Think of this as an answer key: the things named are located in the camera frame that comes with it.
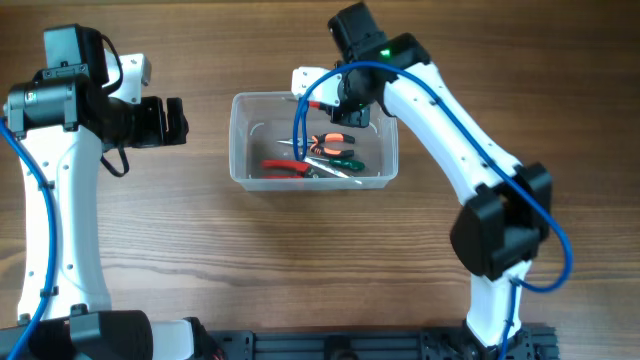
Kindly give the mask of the orange black needle-nose pliers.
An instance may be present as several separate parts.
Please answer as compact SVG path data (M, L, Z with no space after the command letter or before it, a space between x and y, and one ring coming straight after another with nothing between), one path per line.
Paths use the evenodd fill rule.
M325 133L321 135L313 135L307 138L298 139L298 147L301 152L298 159L303 160L307 155L319 155L330 159L348 159L355 155L353 149L335 149L327 147L327 144L343 143L354 145L356 139L343 133Z

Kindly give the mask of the red handled cutter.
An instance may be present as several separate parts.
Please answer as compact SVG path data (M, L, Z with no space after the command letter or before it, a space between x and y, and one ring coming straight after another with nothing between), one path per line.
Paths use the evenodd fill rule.
M275 174L268 174L266 179L304 179L320 178L320 174L312 165L294 160L263 160L264 170L274 170Z

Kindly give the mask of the clear plastic container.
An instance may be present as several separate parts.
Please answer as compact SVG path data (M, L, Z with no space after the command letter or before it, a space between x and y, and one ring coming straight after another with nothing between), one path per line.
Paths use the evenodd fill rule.
M264 170L263 160L293 160L293 117L297 103L282 97L289 92L246 92L233 99L230 134L229 166L231 178L247 191L329 191L382 189L393 180L399 167L398 129L394 118L386 116L376 104L370 107L370 122L366 128L342 127L330 122L328 114L311 108L307 115L309 136L340 132L356 139L354 145L331 143L335 149L353 149L354 159L365 169L342 171L363 182L361 188L336 189L322 178L266 179L274 170Z

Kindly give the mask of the red black screwdriver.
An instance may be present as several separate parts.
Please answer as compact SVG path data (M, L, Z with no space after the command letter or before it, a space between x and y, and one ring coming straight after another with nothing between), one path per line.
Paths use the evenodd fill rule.
M287 101L287 102L298 102L298 99L292 98L292 97L282 97L283 100ZM308 101L308 106L309 108L314 108L317 110L321 110L321 111L330 111L333 106L331 105L327 105L321 102L316 102L316 101Z

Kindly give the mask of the green handled screwdriver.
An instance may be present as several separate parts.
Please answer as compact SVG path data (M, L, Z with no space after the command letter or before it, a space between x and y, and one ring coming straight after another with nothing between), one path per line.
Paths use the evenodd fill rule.
M349 171L353 171L353 172L360 172L363 171L365 169L365 164L357 161L357 160L351 160L351 159L336 159L336 158L320 158L320 157L311 157L309 156L309 159L315 160L315 161L321 161L321 162L325 162L328 163L329 165L335 167L335 168L339 168L339 169L346 169Z

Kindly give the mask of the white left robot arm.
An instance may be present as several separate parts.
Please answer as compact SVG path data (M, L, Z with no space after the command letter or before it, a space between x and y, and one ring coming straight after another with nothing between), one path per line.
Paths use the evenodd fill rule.
M142 54L102 50L95 62L56 56L14 86L1 132L18 154L26 200L26 270L5 359L195 359L206 333L193 319L152 322L116 310L97 226L104 153L178 145L188 126L177 98L146 97Z

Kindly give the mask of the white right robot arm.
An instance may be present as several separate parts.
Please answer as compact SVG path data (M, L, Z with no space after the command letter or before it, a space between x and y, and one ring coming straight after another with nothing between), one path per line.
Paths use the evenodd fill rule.
M551 176L524 166L475 123L448 90L427 50L410 33L388 37L362 2L339 11L328 28L347 72L338 87L348 109L377 102L402 120L445 173L462 210L450 232L471 274L471 305L462 347L485 359L507 354L521 329L521 288L549 226L530 205L551 202Z

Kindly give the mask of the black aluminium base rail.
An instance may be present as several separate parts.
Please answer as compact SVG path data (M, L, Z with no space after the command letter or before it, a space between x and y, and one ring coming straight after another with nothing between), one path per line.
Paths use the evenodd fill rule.
M230 360L496 359L461 327L364 332L254 333L212 331Z

